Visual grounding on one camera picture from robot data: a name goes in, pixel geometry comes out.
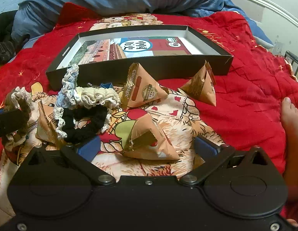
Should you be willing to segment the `bare foot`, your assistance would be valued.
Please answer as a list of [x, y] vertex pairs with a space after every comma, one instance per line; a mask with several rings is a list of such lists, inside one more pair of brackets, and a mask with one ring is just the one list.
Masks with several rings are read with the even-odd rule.
[[286, 167], [284, 180], [289, 190], [289, 200], [298, 200], [298, 109], [290, 98], [281, 104], [281, 123], [286, 133]]

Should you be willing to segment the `brown triangular packet left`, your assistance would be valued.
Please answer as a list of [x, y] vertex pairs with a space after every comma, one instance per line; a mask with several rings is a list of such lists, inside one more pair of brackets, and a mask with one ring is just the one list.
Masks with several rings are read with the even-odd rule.
[[57, 120], [54, 118], [54, 107], [44, 105], [41, 101], [38, 103], [39, 118], [36, 132], [36, 138], [40, 139], [48, 146], [53, 146], [54, 150], [59, 150], [62, 141], [59, 140], [56, 133]]

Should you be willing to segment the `black crochet scrunchie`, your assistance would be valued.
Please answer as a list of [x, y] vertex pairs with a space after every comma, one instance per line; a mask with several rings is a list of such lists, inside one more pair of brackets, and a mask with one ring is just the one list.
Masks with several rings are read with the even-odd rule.
[[102, 131], [107, 117], [108, 109], [102, 105], [96, 105], [91, 109], [78, 107], [70, 110], [64, 109], [62, 119], [65, 124], [62, 127], [64, 141], [72, 144], [79, 144], [92, 139]]

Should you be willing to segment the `black metal rack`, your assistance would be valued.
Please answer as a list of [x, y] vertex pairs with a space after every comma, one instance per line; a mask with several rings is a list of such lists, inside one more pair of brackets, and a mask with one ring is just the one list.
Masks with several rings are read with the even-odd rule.
[[284, 57], [291, 64], [294, 75], [298, 80], [298, 56], [290, 51], [286, 51]]

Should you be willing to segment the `red quilted bedspread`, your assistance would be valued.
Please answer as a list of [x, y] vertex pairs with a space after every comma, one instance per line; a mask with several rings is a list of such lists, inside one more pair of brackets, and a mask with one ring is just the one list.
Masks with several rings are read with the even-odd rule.
[[0, 69], [0, 109], [15, 87], [25, 88], [34, 102], [53, 101], [45, 72], [58, 53], [78, 33], [92, 29], [141, 25], [187, 25], [233, 55], [230, 71], [216, 78], [216, 106], [189, 98], [175, 109], [163, 106], [157, 121], [178, 150], [180, 160], [162, 163], [136, 160], [120, 154], [121, 140], [115, 133], [120, 123], [134, 120], [151, 107], [130, 112], [116, 110], [110, 129], [101, 136], [101, 151], [93, 163], [115, 178], [133, 176], [182, 176], [201, 164], [191, 147], [192, 138], [203, 134], [216, 144], [229, 143], [238, 150], [262, 147], [278, 171], [286, 165], [286, 135], [280, 122], [281, 102], [288, 97], [298, 108], [298, 81], [290, 63], [258, 45], [247, 21], [234, 12], [218, 12], [192, 18], [158, 14], [127, 14], [101, 17], [67, 3], [57, 23], [32, 48], [23, 49], [15, 60]]

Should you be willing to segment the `blue plush blanket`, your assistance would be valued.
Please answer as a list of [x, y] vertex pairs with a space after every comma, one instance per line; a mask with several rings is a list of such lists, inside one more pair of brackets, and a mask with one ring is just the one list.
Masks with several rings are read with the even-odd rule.
[[65, 3], [83, 6], [101, 16], [156, 12], [206, 17], [215, 12], [238, 12], [248, 22], [256, 40], [266, 48], [273, 47], [255, 21], [231, 0], [22, 0], [14, 17], [12, 39], [19, 42], [24, 35], [34, 38], [52, 31]]

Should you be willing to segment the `brown white crochet scrunchie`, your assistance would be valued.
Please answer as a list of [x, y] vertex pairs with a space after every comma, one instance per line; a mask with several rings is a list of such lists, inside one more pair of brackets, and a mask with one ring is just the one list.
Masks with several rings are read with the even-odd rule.
[[14, 147], [25, 141], [28, 122], [33, 109], [31, 94], [27, 92], [24, 87], [16, 87], [7, 94], [5, 98], [4, 112], [10, 112], [12, 110], [21, 111], [21, 118], [14, 118], [12, 120], [12, 123], [20, 123], [20, 128], [16, 130], [16, 134], [13, 135], [10, 133], [2, 138], [2, 145], [7, 151], [12, 151]]

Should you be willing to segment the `black clothing pile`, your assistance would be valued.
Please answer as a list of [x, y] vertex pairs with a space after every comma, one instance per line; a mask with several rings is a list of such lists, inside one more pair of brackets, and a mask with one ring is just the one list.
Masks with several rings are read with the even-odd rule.
[[0, 13], [0, 65], [8, 63], [29, 41], [30, 35], [23, 35], [20, 40], [12, 39], [12, 28], [16, 10]]

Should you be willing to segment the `brown triangular packet Choco Magic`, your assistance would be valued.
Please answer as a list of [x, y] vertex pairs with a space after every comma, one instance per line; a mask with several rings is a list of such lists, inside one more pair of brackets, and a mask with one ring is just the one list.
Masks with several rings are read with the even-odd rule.
[[158, 99], [165, 99], [167, 96], [168, 93], [140, 63], [130, 65], [121, 96], [121, 107], [124, 110], [139, 107]]

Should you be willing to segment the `cream crochet scrunchie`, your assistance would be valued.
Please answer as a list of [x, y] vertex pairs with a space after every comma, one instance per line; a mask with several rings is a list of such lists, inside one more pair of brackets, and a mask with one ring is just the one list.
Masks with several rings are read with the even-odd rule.
[[74, 98], [78, 105], [87, 109], [97, 105], [113, 109], [121, 103], [118, 94], [112, 88], [76, 87]]

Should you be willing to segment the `blue binder clip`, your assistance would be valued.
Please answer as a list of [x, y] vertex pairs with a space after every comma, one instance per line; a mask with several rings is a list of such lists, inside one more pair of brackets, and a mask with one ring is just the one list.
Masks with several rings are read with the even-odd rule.
[[105, 89], [109, 89], [109, 88], [113, 89], [114, 88], [114, 86], [111, 82], [106, 83], [106, 84], [101, 83], [99, 87], [105, 88]]

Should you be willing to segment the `colourful printed card in box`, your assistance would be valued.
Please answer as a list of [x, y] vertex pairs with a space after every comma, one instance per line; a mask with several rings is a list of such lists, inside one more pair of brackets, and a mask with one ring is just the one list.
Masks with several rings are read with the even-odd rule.
[[190, 55], [178, 37], [131, 37], [85, 41], [69, 65], [148, 56]]

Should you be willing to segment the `brown triangular packet far right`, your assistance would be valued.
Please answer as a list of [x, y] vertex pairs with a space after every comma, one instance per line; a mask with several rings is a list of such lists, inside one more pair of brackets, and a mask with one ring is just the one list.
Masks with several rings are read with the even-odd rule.
[[178, 91], [186, 96], [216, 106], [214, 85], [215, 77], [209, 62], [205, 61], [203, 67]]

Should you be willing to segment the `brown triangular snack packet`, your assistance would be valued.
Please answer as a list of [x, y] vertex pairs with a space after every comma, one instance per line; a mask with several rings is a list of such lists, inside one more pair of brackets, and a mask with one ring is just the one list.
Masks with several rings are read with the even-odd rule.
[[121, 154], [143, 160], [179, 160], [172, 143], [150, 114], [135, 121]]

